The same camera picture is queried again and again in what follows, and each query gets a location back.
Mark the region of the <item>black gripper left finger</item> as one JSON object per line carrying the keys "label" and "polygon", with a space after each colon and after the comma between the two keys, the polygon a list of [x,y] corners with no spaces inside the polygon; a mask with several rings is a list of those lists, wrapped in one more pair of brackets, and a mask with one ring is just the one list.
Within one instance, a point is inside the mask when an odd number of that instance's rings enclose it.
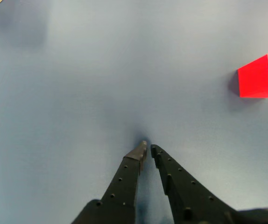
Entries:
{"label": "black gripper left finger", "polygon": [[146,156],[147,142],[143,140],[123,157],[103,197],[91,200],[73,223],[134,224],[138,180]]}

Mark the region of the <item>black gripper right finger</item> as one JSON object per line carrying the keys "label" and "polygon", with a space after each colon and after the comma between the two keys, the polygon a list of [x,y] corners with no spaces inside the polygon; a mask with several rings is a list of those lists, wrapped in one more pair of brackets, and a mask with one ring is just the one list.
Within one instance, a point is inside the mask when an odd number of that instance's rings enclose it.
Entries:
{"label": "black gripper right finger", "polygon": [[237,211],[217,198],[158,145],[151,156],[159,170],[176,224],[233,224]]}

